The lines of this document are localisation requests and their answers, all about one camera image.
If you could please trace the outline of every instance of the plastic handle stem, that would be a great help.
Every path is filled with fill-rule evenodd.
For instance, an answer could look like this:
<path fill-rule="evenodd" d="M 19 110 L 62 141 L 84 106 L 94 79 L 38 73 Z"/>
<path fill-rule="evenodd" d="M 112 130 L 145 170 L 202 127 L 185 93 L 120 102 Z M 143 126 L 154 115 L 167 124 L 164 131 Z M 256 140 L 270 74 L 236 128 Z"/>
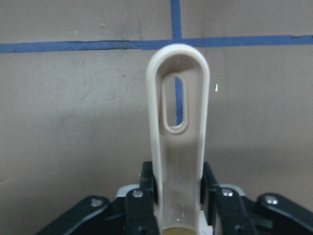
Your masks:
<path fill-rule="evenodd" d="M 175 77 L 183 86 L 183 121 L 169 126 L 165 82 Z M 158 189 L 156 217 L 161 231 L 184 227 L 198 233 L 209 77 L 205 58 L 184 44 L 160 49 L 148 64 L 152 161 Z"/>

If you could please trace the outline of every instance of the gray wall surface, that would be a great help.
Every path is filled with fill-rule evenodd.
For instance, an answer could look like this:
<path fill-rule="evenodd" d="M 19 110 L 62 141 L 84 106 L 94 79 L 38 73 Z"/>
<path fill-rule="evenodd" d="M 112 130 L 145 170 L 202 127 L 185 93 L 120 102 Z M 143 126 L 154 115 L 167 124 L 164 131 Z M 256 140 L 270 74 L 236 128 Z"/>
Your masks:
<path fill-rule="evenodd" d="M 313 34 L 313 1 L 180 6 L 184 38 Z M 5 0 L 0 22 L 0 43 L 172 38 L 165 0 Z M 205 158 L 218 181 L 313 210 L 313 46 L 198 49 L 211 70 Z M 90 194 L 113 200 L 138 183 L 151 160 L 154 53 L 0 54 L 0 234 L 34 234 Z"/>

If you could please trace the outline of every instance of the blue tape line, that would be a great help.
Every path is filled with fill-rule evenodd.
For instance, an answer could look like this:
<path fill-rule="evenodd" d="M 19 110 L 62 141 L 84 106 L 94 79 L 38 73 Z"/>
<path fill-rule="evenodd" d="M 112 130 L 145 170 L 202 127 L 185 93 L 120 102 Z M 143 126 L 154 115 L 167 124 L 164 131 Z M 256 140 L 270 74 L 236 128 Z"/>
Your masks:
<path fill-rule="evenodd" d="M 182 82 L 179 78 L 175 78 L 175 91 L 176 91 L 176 125 L 182 122 Z"/>
<path fill-rule="evenodd" d="M 25 53 L 45 51 L 77 51 L 77 50 L 112 50 L 142 49 L 158 50 L 168 44 L 185 43 L 193 47 L 246 47 L 246 46 L 283 46 L 313 45 L 313 35 L 306 36 L 249 36 L 221 38 L 191 38 L 154 41 L 65 41 L 41 43 L 8 43 L 0 44 L 0 53 Z"/>
<path fill-rule="evenodd" d="M 180 0 L 171 0 L 172 37 L 181 39 Z"/>

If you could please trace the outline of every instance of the metal screw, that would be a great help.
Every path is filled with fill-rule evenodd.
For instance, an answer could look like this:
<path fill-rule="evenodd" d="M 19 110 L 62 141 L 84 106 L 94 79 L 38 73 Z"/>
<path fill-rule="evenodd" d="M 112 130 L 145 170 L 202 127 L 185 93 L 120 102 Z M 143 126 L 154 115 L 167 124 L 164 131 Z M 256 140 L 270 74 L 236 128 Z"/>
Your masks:
<path fill-rule="evenodd" d="M 133 191 L 133 197 L 142 197 L 143 196 L 143 192 L 140 189 L 135 189 Z"/>
<path fill-rule="evenodd" d="M 103 204 L 103 202 L 101 201 L 101 200 L 99 200 L 99 199 L 92 199 L 91 200 L 91 206 L 92 207 L 99 207 L 99 206 L 101 206 Z"/>
<path fill-rule="evenodd" d="M 139 226 L 138 227 L 138 232 L 139 232 L 140 235 L 145 235 L 147 233 L 147 228 Z"/>
<path fill-rule="evenodd" d="M 222 194 L 225 197 L 232 197 L 234 195 L 233 190 L 231 190 L 229 188 L 223 188 L 222 189 Z"/>
<path fill-rule="evenodd" d="M 266 195 L 266 196 L 265 196 L 265 201 L 266 201 L 266 203 L 268 203 L 268 204 L 273 204 L 273 205 L 278 204 L 277 198 L 274 197 L 274 196 L 272 196 L 272 195 Z"/>
<path fill-rule="evenodd" d="M 235 229 L 235 231 L 236 231 L 238 234 L 243 234 L 243 233 L 245 233 L 245 228 L 244 228 L 244 226 L 242 226 L 242 225 L 240 225 L 240 224 L 235 225 L 234 229 Z"/>

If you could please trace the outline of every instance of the white plastic part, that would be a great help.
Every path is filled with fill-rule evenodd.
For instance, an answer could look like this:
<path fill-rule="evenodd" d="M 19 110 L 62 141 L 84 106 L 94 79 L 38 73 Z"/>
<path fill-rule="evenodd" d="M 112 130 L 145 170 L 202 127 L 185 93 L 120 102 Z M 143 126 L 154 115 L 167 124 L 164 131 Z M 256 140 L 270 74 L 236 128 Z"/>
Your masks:
<path fill-rule="evenodd" d="M 183 121 L 169 126 L 164 84 L 178 77 L 183 86 Z M 156 218 L 161 231 L 199 229 L 200 183 L 209 99 L 209 67 L 193 47 L 172 44 L 160 49 L 147 68 L 153 172 L 158 189 Z"/>
<path fill-rule="evenodd" d="M 126 197 L 130 190 L 139 188 L 139 185 L 125 185 L 117 191 L 116 197 Z"/>

